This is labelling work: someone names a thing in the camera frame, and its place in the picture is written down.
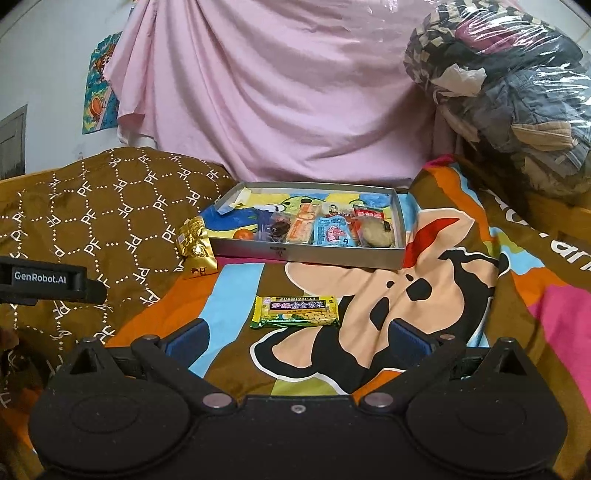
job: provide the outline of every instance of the silver tray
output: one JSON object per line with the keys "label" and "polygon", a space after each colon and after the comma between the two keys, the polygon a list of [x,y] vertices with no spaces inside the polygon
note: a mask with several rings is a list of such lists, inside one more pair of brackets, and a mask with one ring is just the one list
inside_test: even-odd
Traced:
{"label": "silver tray", "polygon": [[340,183],[311,183],[299,181],[256,181],[244,182],[236,185],[214,205],[217,212],[224,210],[228,203],[234,201],[242,189],[246,187],[254,193],[260,190],[296,190],[305,193],[351,192],[351,193],[381,193],[390,196],[392,208],[392,223],[394,243],[389,248],[369,247],[326,247],[322,245],[288,244],[262,242],[257,240],[240,240],[233,238],[216,238],[210,236],[213,253],[220,257],[260,258],[262,260],[283,260],[287,262],[302,262],[322,265],[339,265],[343,267],[381,268],[397,270],[402,267],[406,232],[402,219],[402,209],[396,190],[385,187],[368,187],[363,185],[347,185]]}

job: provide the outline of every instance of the bed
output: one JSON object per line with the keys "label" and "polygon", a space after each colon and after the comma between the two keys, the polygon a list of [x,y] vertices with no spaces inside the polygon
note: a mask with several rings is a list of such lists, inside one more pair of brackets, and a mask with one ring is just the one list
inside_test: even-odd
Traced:
{"label": "bed", "polygon": [[[359,399],[404,370],[388,340],[400,317],[471,346],[517,338],[569,421],[555,469],[581,475],[591,447],[591,259],[528,225],[502,193],[474,187],[464,163],[440,157],[399,195],[407,231],[399,271],[219,258],[217,274],[180,278],[176,229],[235,184],[195,158],[124,148],[0,183],[0,255],[81,264],[109,287],[101,306],[1,307],[1,326],[20,338],[0,395],[2,461],[18,479],[41,471],[28,413],[82,337],[127,346],[199,317],[209,334],[194,345],[190,370],[235,397]],[[341,329],[249,328],[256,295],[304,293],[339,298]]]}

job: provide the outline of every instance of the brown blanket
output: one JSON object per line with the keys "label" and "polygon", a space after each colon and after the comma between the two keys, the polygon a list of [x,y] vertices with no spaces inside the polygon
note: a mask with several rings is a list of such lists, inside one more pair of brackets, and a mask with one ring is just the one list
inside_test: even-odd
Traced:
{"label": "brown blanket", "polygon": [[104,305],[2,305],[20,345],[2,402],[41,387],[77,340],[103,343],[162,298],[181,259],[176,232],[235,182],[221,167],[150,148],[118,148],[0,187],[0,255],[82,265],[107,286]]}

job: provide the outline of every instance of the plastic bag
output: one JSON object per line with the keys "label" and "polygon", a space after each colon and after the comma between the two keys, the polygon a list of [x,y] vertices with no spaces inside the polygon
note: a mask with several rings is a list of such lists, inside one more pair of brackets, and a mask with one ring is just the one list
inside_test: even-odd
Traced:
{"label": "plastic bag", "polygon": [[457,0],[413,31],[404,66],[473,147],[510,159],[533,190],[562,197],[591,187],[582,58],[574,41],[514,7]]}

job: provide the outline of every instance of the blue snack package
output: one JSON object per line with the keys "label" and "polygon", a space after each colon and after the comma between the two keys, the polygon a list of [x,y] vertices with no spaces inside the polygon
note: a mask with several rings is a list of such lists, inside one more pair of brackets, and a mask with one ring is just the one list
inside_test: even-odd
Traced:
{"label": "blue snack package", "polygon": [[268,242],[271,240],[271,212],[257,211],[255,240]]}
{"label": "blue snack package", "polygon": [[347,220],[341,215],[318,217],[314,223],[314,244],[326,247],[355,247]]}

